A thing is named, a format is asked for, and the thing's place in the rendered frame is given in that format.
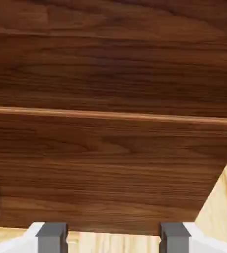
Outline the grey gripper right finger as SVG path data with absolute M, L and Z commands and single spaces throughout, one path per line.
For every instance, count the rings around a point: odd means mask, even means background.
M 162 222 L 159 253 L 227 253 L 227 243 L 205 236 L 193 222 Z

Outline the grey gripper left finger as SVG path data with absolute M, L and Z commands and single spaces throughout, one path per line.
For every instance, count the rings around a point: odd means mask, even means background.
M 68 253 L 67 224 L 34 222 L 19 237 L 0 243 L 0 253 Z

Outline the dark wood cabinet door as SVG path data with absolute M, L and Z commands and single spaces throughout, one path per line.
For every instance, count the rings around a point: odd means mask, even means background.
M 227 118 L 227 0 L 0 0 L 0 106 Z
M 194 221 L 227 164 L 227 121 L 0 114 L 0 226 L 157 235 Z

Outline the dark wood cabinet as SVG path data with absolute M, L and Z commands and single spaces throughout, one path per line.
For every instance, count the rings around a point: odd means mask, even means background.
M 227 118 L 216 117 L 195 117 L 195 116 L 180 116 L 180 115 L 159 115 L 159 114 L 144 114 L 132 112 L 115 112 L 115 111 L 93 111 L 93 110 L 68 110 L 68 109 L 52 109 L 52 108 L 28 108 L 28 107 L 12 107 L 0 106 L 0 114 L 9 115 L 36 115 L 50 117 L 79 117 L 79 118 L 104 118 L 104 119 L 127 119 L 127 120 L 168 120 L 168 121 L 189 121 L 194 119 L 202 120 L 222 120 L 227 121 Z

